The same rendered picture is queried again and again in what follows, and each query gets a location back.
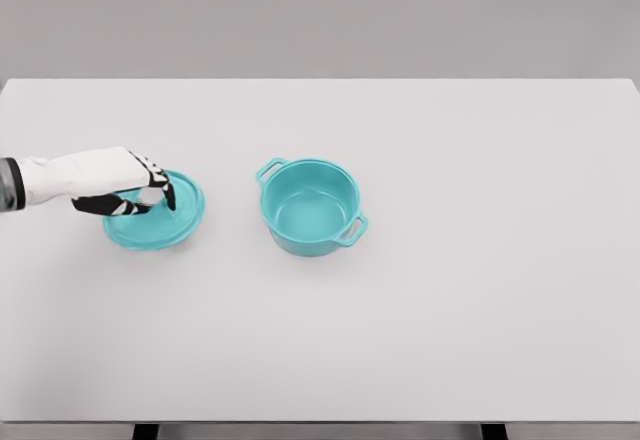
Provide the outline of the teal pot lid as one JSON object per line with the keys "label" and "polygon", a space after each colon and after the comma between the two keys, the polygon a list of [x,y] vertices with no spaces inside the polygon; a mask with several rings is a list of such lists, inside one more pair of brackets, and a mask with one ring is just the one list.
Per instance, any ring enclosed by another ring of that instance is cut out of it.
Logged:
{"label": "teal pot lid", "polygon": [[103,217],[103,229],[111,241],[130,250],[153,251],[174,246],[196,230],[206,208],[203,191],[182,173],[166,173],[174,187],[176,210],[162,199],[145,214]]}

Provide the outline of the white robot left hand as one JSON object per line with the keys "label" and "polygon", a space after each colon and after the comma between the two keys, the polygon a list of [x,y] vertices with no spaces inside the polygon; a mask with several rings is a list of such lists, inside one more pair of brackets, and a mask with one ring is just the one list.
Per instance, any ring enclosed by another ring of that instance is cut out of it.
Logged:
{"label": "white robot left hand", "polygon": [[166,171],[124,147],[66,155],[60,159],[66,194],[73,207],[100,216],[140,215],[162,199],[176,209],[176,195]]}

